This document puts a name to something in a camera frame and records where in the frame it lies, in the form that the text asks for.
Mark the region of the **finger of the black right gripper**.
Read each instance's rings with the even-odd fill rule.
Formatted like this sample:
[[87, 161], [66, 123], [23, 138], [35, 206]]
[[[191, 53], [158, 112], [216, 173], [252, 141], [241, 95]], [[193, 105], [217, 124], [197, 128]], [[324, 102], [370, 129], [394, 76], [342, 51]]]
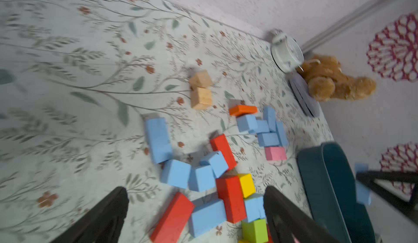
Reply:
[[[368, 189], [384, 199], [392, 207], [401, 212], [406, 218], [413, 223], [418, 223], [418, 174], [416, 172], [382, 172], [382, 171], [366, 171], [358, 172], [356, 180], [360, 184], [365, 185]], [[409, 201], [405, 201], [382, 186], [378, 185], [375, 180], [386, 180], [390, 182], [403, 182], [413, 184]]]

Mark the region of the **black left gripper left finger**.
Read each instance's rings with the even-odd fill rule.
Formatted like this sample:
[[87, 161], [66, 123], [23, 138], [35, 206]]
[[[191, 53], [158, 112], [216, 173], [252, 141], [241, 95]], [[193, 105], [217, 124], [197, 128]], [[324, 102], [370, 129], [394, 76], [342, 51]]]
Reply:
[[118, 186], [54, 243], [117, 243], [128, 211], [127, 190]]

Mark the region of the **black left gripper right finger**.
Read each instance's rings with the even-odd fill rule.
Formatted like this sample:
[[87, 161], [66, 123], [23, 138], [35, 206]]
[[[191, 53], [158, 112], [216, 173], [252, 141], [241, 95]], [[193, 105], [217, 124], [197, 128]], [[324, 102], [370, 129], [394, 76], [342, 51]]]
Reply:
[[266, 187], [263, 206], [274, 243], [338, 242], [274, 186]]

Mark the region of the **long light blue block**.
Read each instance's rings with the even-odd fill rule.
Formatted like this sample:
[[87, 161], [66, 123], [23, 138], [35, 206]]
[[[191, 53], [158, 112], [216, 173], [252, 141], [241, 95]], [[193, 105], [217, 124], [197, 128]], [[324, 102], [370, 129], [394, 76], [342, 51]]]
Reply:
[[164, 118], [153, 118], [145, 122], [147, 140], [152, 162], [158, 164], [173, 158], [167, 124]]

